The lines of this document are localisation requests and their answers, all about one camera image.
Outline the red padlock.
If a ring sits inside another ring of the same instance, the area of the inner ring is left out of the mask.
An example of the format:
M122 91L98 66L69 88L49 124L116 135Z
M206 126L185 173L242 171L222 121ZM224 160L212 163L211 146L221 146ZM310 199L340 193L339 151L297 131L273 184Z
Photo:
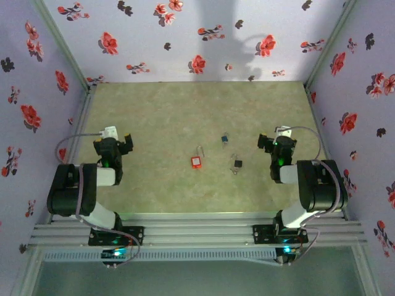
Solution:
M196 153L191 157L191 167L193 169L202 168L202 159L205 157L204 149L202 146L197 146Z

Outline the right black mount plate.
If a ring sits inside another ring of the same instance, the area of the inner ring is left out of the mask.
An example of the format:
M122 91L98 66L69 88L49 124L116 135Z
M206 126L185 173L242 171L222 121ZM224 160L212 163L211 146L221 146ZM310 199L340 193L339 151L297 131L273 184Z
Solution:
M255 244L306 244L307 232L301 228L281 228L269 224L256 224L252 227Z

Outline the black mount plate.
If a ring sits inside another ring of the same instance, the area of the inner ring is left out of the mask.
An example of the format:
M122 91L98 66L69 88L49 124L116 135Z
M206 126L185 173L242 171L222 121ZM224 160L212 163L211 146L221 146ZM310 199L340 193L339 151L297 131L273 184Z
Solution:
M124 226L122 228L122 232L125 232L135 237L140 245L143 243L143 226ZM88 239L89 246L124 247L127 246L130 242L132 242L132 246L136 245L136 243L127 236L121 234L114 234L107 231L94 230L93 228L91 228Z
M301 228L281 228L269 224L256 224L252 227L255 244L306 244L307 232Z

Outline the left black mount plate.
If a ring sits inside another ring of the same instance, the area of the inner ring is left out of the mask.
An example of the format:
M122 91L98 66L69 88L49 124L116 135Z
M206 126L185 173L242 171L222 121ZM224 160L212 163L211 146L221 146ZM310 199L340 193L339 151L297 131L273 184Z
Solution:
M122 232L125 232L135 237L140 245L143 243L143 226L124 226L122 228ZM88 239L89 246L124 247L127 246L130 242L132 242L132 246L136 245L136 243L127 236L121 234L114 234L107 231L94 230L93 228L91 228Z

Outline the aluminium corner post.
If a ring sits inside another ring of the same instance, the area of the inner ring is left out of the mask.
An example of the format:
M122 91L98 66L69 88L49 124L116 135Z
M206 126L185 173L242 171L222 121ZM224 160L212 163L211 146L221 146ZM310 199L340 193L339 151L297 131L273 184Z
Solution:
M62 33L60 32L56 22L54 21L52 15L50 14L48 8L46 7L46 5L44 3L44 1L43 0L29 0L29 1L33 4L33 7L36 9L40 18L42 19L42 21L45 23L48 30L52 34L52 37L54 38L55 43L57 44L61 53L64 55L67 62L73 69L73 72L76 75L76 77L78 78L81 86L83 87L83 89L85 90L86 93L89 93L90 87L88 86L76 59L74 58L69 46L65 42L65 39L64 39Z
M353 11L355 5L359 2L359 0L346 0L343 5L343 10L341 15L339 16L339 19L331 32L331 35L329 36L326 46L324 47L322 53L320 54L317 62L315 63L308 79L304 83L304 89L308 89L311 84L313 83L315 77L317 76L317 72L319 71L321 64L325 60L329 50L331 49L332 45L334 45L338 35L342 31L347 19L349 18L349 15Z

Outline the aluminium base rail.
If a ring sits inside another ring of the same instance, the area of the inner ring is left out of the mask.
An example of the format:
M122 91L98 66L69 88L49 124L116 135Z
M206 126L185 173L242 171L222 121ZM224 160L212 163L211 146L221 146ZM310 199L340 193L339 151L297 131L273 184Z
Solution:
M273 213L137 213L123 216L123 225L144 227L143 247L167 248L241 248L253 247L252 227L271 224ZM308 238L316 233L317 247L367 244L358 221L343 213L332 213L312 220ZM47 247L85 247L90 229L73 218L53 216L48 224L37 224L30 245Z

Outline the aluminium frame leg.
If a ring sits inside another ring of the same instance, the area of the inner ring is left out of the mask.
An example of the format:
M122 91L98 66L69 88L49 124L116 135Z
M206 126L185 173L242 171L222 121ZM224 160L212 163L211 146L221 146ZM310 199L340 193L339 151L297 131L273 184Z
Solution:
M27 258L19 269L10 296L33 296L43 262L43 251L40 247L30 248L25 252Z
M356 244L351 248L364 296L382 296L380 288L378 287L378 283L373 274L371 264L368 260L365 247L363 245Z

